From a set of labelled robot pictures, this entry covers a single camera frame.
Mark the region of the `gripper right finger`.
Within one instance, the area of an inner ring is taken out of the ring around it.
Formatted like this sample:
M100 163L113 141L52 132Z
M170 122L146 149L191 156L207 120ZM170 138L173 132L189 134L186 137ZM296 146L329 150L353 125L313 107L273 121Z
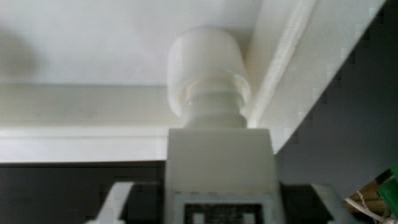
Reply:
M333 215L328 224L363 224L349 212L345 203L335 188L329 185L313 184L313 189L324 202L326 208Z

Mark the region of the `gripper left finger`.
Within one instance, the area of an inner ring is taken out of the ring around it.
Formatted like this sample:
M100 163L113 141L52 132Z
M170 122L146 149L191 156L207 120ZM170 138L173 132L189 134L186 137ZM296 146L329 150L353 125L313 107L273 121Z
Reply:
M134 182L114 183L97 218L86 224L125 224L122 213L134 186Z

